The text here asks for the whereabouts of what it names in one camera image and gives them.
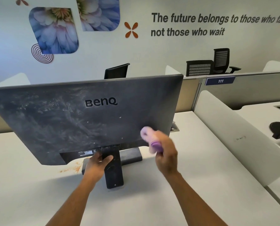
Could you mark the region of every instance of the office chair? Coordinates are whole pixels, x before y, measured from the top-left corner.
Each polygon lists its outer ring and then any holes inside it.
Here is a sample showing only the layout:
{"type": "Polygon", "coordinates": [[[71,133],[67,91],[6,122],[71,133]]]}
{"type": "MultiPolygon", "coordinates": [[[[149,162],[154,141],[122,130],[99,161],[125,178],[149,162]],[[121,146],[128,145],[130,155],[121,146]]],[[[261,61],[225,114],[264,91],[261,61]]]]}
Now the office chair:
{"type": "Polygon", "coordinates": [[[117,67],[108,68],[105,70],[104,79],[111,78],[126,78],[127,68],[129,63],[117,67]]]}
{"type": "MultiPolygon", "coordinates": [[[[229,66],[229,57],[230,57],[230,50],[229,48],[218,48],[214,49],[214,68],[213,74],[225,74],[226,70],[229,66]]],[[[231,68],[230,74],[234,73],[237,70],[241,70],[238,67],[229,67],[231,68]]]]}
{"type": "Polygon", "coordinates": [[[187,61],[186,77],[195,75],[213,74],[212,60],[193,60],[187,61]]]}

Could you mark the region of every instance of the spiral decal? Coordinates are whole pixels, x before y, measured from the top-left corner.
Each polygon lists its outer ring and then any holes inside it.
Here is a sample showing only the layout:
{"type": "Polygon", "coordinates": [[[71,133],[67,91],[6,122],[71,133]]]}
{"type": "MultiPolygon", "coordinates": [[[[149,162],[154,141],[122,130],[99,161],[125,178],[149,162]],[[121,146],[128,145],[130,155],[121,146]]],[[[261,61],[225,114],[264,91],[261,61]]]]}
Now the spiral decal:
{"type": "Polygon", "coordinates": [[[54,59],[53,54],[43,54],[38,44],[34,44],[31,48],[33,57],[41,63],[50,63],[54,59]]]}

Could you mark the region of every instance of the hand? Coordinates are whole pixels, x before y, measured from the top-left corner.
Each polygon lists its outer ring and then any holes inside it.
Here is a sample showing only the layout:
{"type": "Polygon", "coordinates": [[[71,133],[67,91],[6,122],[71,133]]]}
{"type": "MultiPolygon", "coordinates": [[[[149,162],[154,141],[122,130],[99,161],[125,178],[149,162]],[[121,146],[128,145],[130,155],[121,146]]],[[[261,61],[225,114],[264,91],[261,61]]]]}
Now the hand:
{"type": "Polygon", "coordinates": [[[163,132],[156,131],[155,135],[158,137],[164,150],[163,153],[157,153],[156,164],[164,177],[168,178],[168,176],[178,173],[178,152],[173,141],[163,132]]]}
{"type": "Polygon", "coordinates": [[[108,156],[102,160],[101,152],[96,152],[86,165],[83,179],[94,182],[95,184],[102,178],[104,168],[113,159],[113,156],[108,156]]]}

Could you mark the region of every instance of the purple object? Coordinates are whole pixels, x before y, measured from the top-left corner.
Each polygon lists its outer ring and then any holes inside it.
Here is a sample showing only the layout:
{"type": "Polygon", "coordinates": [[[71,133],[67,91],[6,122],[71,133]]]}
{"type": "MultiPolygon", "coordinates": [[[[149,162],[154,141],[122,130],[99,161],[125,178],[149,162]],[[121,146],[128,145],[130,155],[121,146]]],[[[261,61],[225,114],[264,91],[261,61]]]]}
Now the purple object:
{"type": "Polygon", "coordinates": [[[154,134],[155,131],[151,127],[144,127],[142,128],[140,135],[143,140],[149,143],[149,151],[154,154],[156,152],[163,152],[163,147],[161,142],[154,134]]]}

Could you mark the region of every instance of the white wall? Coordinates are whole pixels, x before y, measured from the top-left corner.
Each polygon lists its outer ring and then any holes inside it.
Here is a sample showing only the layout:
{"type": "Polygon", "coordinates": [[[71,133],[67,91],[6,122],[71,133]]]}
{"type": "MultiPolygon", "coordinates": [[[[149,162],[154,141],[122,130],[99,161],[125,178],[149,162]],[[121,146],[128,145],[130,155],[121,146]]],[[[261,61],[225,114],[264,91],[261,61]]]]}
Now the white wall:
{"type": "Polygon", "coordinates": [[[102,79],[104,70],[130,63],[127,76],[164,74],[166,65],[184,73],[187,60],[213,59],[214,48],[230,48],[230,65],[241,72],[262,71],[269,60],[280,61],[280,24],[272,23],[157,23],[152,12],[162,15],[186,14],[241,16],[280,15],[280,0],[120,0],[121,21],[112,32],[83,32],[75,0],[0,0],[0,81],[25,73],[31,83],[51,83],[102,79]],[[31,46],[37,43],[29,24],[33,7],[70,7],[79,39],[73,54],[58,54],[50,64],[34,59],[31,46]],[[139,38],[128,32],[127,21],[139,38]],[[151,30],[217,29],[225,27],[223,36],[151,37],[151,30]]]}

